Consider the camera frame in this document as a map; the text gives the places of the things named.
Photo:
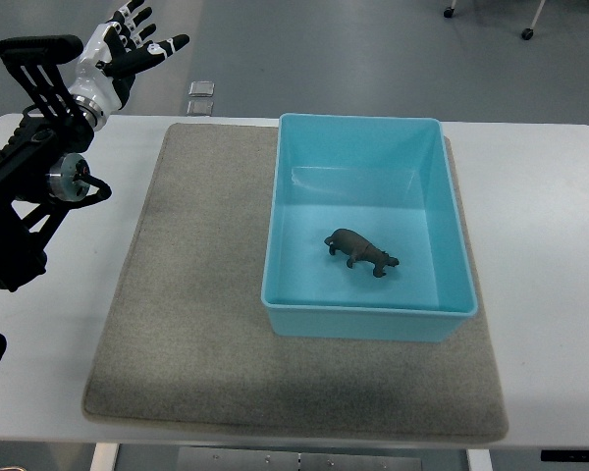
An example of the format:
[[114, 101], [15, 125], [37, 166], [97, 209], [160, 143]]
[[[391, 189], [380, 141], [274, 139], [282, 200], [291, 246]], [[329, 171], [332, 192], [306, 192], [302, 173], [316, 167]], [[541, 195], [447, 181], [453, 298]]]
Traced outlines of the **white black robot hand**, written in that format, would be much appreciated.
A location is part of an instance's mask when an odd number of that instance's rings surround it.
[[138, 74], [160, 65], [190, 42], [186, 34], [152, 40], [156, 25], [146, 22], [151, 15], [152, 9], [143, 1], [125, 3], [97, 26], [78, 58], [69, 92], [96, 131], [126, 106]]

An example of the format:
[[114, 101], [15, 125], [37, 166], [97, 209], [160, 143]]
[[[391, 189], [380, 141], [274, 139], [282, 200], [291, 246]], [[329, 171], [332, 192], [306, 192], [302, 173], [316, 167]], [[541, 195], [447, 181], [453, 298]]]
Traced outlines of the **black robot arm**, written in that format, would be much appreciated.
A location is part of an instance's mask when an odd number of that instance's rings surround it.
[[0, 40], [0, 59], [32, 101], [0, 149], [0, 289], [44, 274], [45, 247], [67, 214], [112, 194], [81, 156], [95, 121], [59, 72], [82, 50], [74, 35]]

